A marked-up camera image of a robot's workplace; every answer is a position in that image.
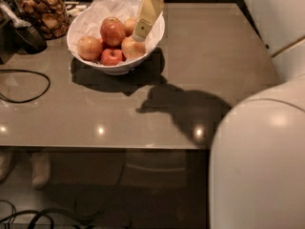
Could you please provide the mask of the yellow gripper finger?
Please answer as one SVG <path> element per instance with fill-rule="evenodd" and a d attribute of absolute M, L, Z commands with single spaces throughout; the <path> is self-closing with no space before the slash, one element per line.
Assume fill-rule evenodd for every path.
<path fill-rule="evenodd" d="M 164 9 L 164 0 L 141 0 L 132 38 L 144 42 Z"/>

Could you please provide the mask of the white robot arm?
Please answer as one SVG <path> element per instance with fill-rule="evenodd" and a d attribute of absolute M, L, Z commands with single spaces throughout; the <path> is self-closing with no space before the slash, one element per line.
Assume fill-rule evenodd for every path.
<path fill-rule="evenodd" d="M 172 82 L 141 110 L 198 171 L 179 229 L 305 229 L 305 0 L 242 1 L 242 22 L 167 10 Z"/>

